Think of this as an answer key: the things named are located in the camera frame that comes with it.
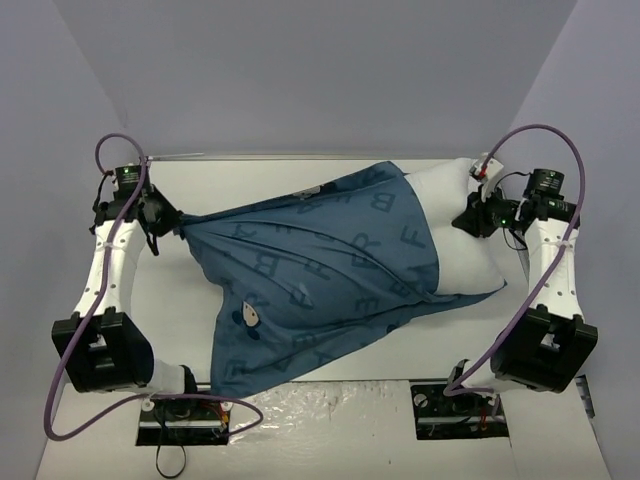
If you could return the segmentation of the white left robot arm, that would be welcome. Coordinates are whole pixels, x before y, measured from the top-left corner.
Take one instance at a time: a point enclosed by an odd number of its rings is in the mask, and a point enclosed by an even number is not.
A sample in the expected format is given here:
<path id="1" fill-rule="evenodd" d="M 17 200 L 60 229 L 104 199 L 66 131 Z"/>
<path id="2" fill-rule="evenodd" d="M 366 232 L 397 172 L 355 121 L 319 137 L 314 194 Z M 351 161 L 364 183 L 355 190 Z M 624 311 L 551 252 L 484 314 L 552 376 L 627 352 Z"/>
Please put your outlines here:
<path id="1" fill-rule="evenodd" d="M 191 370 L 157 359 L 130 317 L 138 260 L 144 248 L 177 226 L 180 213 L 153 186 L 140 165 L 115 170 L 110 202 L 96 200 L 91 228 L 95 249 L 82 296 L 70 318 L 52 327 L 52 340 L 68 359 L 66 373 L 80 393 L 129 391 L 166 394 L 179 418 L 195 415 L 201 393 Z"/>

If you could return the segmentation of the blue letter print pillowcase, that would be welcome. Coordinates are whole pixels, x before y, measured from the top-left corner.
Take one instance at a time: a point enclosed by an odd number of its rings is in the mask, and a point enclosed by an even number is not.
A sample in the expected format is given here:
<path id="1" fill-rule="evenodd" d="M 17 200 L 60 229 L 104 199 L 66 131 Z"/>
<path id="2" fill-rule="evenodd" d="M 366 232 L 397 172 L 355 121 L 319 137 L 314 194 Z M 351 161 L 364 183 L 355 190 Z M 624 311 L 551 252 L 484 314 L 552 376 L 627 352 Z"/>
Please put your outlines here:
<path id="1" fill-rule="evenodd" d="M 364 348 L 412 319 L 492 295 L 438 295 L 424 211 L 392 162 L 203 216 L 180 237 L 221 287 L 214 394 L 248 397 Z"/>

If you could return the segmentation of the white pillow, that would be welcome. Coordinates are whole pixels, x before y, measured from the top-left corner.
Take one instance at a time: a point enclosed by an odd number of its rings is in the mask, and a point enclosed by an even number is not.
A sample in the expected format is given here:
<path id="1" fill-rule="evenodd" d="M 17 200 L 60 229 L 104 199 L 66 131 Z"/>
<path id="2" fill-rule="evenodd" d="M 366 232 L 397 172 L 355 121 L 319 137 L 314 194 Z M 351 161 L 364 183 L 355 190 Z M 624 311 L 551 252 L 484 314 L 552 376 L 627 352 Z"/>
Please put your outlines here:
<path id="1" fill-rule="evenodd" d="M 467 206 L 472 164 L 470 158 L 457 158 L 405 176 L 424 211 L 436 249 L 438 295 L 489 294 L 505 284 L 488 241 L 452 225 Z"/>

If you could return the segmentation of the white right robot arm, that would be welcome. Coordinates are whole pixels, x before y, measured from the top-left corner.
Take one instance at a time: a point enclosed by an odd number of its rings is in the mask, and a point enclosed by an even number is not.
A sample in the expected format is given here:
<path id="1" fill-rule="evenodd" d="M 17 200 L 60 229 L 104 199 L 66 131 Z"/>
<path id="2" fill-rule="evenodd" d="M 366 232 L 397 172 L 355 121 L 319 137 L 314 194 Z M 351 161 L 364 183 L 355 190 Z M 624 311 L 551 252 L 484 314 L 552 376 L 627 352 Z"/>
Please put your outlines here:
<path id="1" fill-rule="evenodd" d="M 505 197 L 497 173 L 475 167 L 480 183 L 453 226 L 477 238 L 496 231 L 517 243 L 528 294 L 512 320 L 475 363 L 461 360 L 443 389 L 446 406 L 465 413 L 480 394 L 526 388 L 561 393 L 573 381 L 598 341 L 579 305 L 575 246 L 579 208 L 561 193 L 562 173 L 535 169 L 519 200 Z"/>

